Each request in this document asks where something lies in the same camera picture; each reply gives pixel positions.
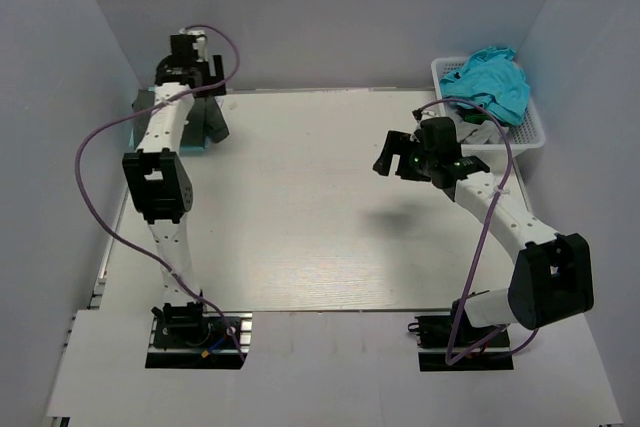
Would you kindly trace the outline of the dark grey t shirt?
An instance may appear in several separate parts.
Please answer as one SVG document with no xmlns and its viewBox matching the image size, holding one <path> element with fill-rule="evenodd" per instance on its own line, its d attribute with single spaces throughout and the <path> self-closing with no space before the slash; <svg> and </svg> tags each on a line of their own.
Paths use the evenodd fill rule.
<svg viewBox="0 0 640 427">
<path fill-rule="evenodd" d="M 137 98 L 132 104 L 132 110 L 139 112 L 148 109 L 154 105 L 154 100 L 155 92 L 153 90 L 139 90 Z M 146 130 L 150 115 L 150 113 L 146 113 L 134 120 L 132 131 L 135 131 L 136 139 L 139 139 Z M 214 96 L 195 98 L 187 119 L 202 123 L 201 137 L 203 140 L 207 140 L 206 148 L 210 142 L 220 143 L 229 136 L 229 128 L 218 104 L 218 98 Z"/>
</svg>

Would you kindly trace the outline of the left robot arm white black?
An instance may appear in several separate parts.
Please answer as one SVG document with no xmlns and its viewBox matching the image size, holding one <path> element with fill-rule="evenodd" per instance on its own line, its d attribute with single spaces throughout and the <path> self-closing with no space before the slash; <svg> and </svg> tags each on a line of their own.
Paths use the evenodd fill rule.
<svg viewBox="0 0 640 427">
<path fill-rule="evenodd" d="M 201 29 L 170 38 L 170 54 L 156 67 L 155 86 L 132 105 L 139 119 L 134 150 L 122 166 L 136 210 L 152 233 L 162 268 L 164 301 L 153 313 L 161 327 L 191 346 L 205 343 L 211 321 L 192 269 L 186 221 L 193 206 L 192 183 L 180 160 L 181 146 L 220 143 L 229 128 L 217 98 L 225 94 L 222 59 L 210 56 Z"/>
</svg>

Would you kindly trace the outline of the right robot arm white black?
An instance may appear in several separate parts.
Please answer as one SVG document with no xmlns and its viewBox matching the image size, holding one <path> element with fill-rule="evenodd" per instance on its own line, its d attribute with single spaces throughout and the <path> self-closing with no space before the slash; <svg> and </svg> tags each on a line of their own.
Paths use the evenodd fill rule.
<svg viewBox="0 0 640 427">
<path fill-rule="evenodd" d="M 484 161 L 463 154 L 452 120 L 424 120 L 412 133 L 389 131 L 373 169 L 381 176 L 431 183 L 477 220 L 487 221 L 489 233 L 514 263 L 507 288 L 464 301 L 463 313 L 451 321 L 459 343 L 477 344 L 489 326 L 535 330 L 593 308 L 586 239 L 559 233 L 514 200 Z"/>
</svg>

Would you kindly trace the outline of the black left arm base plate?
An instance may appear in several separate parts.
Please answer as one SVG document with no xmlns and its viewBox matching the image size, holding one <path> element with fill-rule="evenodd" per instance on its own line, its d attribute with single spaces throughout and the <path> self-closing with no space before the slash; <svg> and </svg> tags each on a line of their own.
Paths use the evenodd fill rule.
<svg viewBox="0 0 640 427">
<path fill-rule="evenodd" d="M 169 331 L 164 321 L 154 319 L 146 354 L 146 369 L 164 370 L 240 370 L 240 358 L 233 338 L 244 357 L 248 356 L 253 314 L 232 313 L 230 328 L 216 315 L 205 316 L 209 327 L 202 340 L 182 340 Z"/>
</svg>

